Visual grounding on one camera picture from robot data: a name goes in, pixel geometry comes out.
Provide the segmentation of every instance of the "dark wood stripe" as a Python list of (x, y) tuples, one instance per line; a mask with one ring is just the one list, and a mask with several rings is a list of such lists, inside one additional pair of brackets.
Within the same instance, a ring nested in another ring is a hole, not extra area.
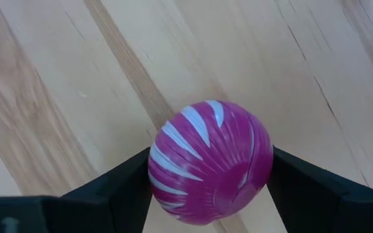
[(0, 157), (25, 195), (62, 195), (96, 177), (1, 11)]
[(109, 48), (142, 102), (155, 127), (159, 129), (174, 112), (150, 78), (141, 61), (117, 28), (101, 0), (85, 0)]

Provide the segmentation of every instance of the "black holder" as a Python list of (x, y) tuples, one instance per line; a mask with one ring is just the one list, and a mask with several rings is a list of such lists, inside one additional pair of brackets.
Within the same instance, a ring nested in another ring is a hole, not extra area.
[[(373, 232), (373, 189), (274, 154), (267, 186), (289, 233)], [(0, 197), (0, 232), (141, 233), (152, 197), (148, 155), (149, 148), (62, 197)]]

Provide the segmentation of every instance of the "light wood surface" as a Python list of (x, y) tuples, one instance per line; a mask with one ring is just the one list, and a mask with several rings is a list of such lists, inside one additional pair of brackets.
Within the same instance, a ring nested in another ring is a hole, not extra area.
[[(0, 0), (0, 195), (62, 195), (206, 99), (373, 188), (373, 0)], [(144, 231), (286, 230), (263, 189), (205, 227), (153, 200)]]

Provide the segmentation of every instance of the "wooden board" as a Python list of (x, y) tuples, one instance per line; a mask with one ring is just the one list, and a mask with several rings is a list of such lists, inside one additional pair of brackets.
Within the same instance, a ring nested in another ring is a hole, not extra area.
[[(276, 146), (373, 188), (373, 1), (0, 0), (0, 195), (61, 195), (174, 112), (237, 102)], [(205, 227), (285, 232), (267, 189)]]

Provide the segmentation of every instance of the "purple bowling ball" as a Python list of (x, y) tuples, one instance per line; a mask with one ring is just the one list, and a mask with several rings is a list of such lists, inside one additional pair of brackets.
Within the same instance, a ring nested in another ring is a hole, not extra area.
[(264, 126), (244, 108), (207, 100), (166, 122), (148, 162), (161, 206), (182, 222), (206, 225), (237, 213), (263, 188), (273, 146)]

